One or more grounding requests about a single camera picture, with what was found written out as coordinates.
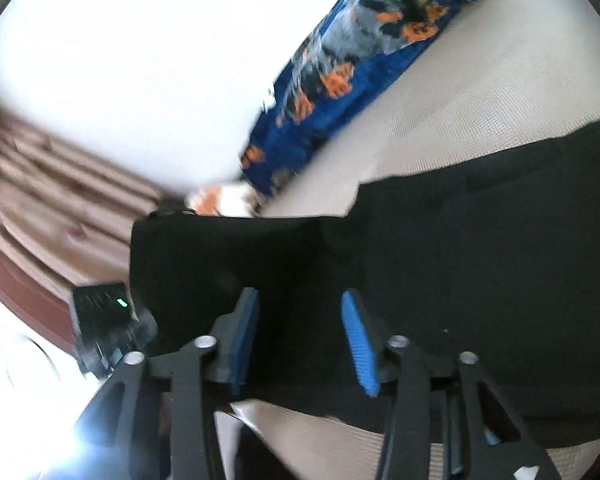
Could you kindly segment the blue dog print blanket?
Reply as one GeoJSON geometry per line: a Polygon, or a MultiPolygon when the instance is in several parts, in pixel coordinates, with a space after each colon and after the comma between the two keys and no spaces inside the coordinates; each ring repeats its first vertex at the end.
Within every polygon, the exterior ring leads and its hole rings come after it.
{"type": "Polygon", "coordinates": [[[474,1],[338,0],[274,81],[240,158],[244,179],[276,194],[474,1]]]}

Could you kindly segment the white orange floral pillow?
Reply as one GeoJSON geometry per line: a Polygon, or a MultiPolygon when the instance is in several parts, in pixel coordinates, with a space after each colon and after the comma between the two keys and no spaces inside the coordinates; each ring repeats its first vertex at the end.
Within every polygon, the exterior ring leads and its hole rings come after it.
{"type": "Polygon", "coordinates": [[[198,216],[254,218],[259,213],[261,197],[248,182],[238,181],[191,192],[185,205],[198,216]]]}

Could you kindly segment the black pants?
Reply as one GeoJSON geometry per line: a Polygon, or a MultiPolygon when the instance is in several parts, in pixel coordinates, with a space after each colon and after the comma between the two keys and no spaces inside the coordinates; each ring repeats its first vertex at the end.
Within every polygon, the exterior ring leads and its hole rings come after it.
{"type": "Polygon", "coordinates": [[[381,428],[340,318],[354,288],[426,352],[477,353],[543,444],[600,438],[600,122],[364,184],[343,217],[143,219],[130,278],[169,352],[257,289],[252,398],[381,428]]]}

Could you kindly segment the striped beige curtain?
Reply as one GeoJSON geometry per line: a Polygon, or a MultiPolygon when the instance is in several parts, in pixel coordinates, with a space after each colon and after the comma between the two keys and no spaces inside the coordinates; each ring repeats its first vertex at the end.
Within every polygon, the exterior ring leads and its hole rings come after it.
{"type": "Polygon", "coordinates": [[[133,223],[162,188],[0,112],[0,251],[60,299],[129,278],[133,223]]]}

